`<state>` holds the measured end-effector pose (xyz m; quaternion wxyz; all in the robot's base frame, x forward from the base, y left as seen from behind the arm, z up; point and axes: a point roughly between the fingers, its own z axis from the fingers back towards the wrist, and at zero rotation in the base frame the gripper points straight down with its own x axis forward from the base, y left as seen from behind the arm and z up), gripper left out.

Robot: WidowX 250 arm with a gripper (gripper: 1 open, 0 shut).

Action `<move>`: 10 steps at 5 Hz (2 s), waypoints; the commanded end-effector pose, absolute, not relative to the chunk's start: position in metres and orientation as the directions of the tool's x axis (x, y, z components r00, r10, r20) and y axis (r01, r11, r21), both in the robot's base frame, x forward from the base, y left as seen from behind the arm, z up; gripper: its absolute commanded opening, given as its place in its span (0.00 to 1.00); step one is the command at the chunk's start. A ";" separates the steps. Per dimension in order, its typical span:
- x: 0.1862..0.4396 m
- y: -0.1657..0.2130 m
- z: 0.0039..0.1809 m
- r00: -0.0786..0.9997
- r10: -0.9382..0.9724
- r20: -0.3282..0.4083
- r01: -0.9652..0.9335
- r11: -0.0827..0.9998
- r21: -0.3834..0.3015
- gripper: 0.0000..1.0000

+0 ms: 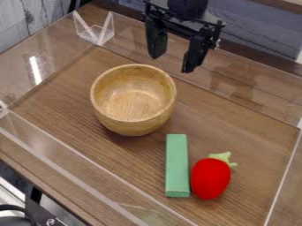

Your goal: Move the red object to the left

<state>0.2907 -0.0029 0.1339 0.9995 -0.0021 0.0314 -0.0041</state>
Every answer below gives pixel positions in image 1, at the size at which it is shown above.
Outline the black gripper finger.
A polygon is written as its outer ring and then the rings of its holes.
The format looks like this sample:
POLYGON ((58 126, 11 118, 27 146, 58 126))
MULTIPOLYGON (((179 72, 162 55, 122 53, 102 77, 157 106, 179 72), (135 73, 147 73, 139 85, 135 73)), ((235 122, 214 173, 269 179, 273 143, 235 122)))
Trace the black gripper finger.
POLYGON ((189 50, 185 54, 182 72, 190 73, 203 63, 209 52, 207 40, 203 36, 195 35, 189 44, 189 50))
POLYGON ((161 21, 146 18, 146 41, 149 55, 157 59, 166 53, 167 33, 161 21))

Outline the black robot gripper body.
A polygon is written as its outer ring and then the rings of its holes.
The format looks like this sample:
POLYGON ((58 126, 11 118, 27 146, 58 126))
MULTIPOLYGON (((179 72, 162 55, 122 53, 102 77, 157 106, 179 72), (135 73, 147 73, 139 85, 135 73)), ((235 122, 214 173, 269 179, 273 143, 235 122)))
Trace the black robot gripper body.
POLYGON ((226 22, 207 10, 209 0, 145 0, 143 21, 150 17, 162 22, 166 33, 191 40, 198 35, 215 49, 226 22))

